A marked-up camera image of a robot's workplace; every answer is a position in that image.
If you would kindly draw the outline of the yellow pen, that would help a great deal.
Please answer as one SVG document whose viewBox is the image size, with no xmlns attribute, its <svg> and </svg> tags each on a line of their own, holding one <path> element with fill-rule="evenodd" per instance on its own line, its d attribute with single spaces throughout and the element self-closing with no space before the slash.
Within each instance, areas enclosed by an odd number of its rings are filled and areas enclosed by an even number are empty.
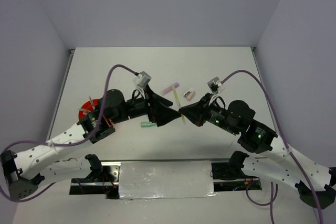
<svg viewBox="0 0 336 224">
<path fill-rule="evenodd" d="M 177 94 L 175 84 L 172 84 L 171 87 L 172 87 L 172 91 L 173 91 L 173 94 L 174 94 L 174 97 L 175 97 L 175 101 L 176 101 L 177 107 L 178 107 L 178 109 L 180 109 L 181 108 L 181 104 L 180 104 L 180 101 L 179 101 L 179 96 Z M 186 125 L 185 117 L 182 114 L 181 114 L 181 119 L 182 119 L 183 124 Z"/>
</svg>

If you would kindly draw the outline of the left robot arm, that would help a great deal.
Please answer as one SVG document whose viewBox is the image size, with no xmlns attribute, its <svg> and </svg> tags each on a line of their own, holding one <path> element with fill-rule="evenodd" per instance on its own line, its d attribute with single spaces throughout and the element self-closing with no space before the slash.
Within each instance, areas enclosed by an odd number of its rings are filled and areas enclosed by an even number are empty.
<svg viewBox="0 0 336 224">
<path fill-rule="evenodd" d="M 26 151 L 5 150 L 1 153 L 9 192 L 7 198 L 26 202 L 37 196 L 35 192 L 39 187 L 70 178 L 86 178 L 92 182 L 107 178 L 111 181 L 113 177 L 107 174 L 97 155 L 75 158 L 70 154 L 110 136 L 116 131 L 115 124 L 129 119 L 147 115 L 151 123 L 164 126 L 181 117 L 172 105 L 150 87 L 127 101 L 120 90 L 108 90 L 93 110 L 63 133 Z"/>
</svg>

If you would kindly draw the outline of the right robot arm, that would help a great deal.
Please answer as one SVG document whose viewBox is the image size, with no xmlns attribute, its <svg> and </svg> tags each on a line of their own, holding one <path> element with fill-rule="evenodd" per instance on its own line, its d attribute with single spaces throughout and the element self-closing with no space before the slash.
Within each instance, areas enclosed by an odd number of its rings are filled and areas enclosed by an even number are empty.
<svg viewBox="0 0 336 224">
<path fill-rule="evenodd" d="M 255 111 L 242 100 L 221 108 L 210 102 L 208 93 L 198 102 L 179 109 L 198 127 L 209 122 L 238 135 L 243 151 L 234 151 L 228 161 L 233 177 L 255 176 L 283 183 L 298 192 L 307 205 L 326 209 L 335 202 L 335 168 L 325 167 L 286 146 L 274 130 L 254 119 Z"/>
</svg>

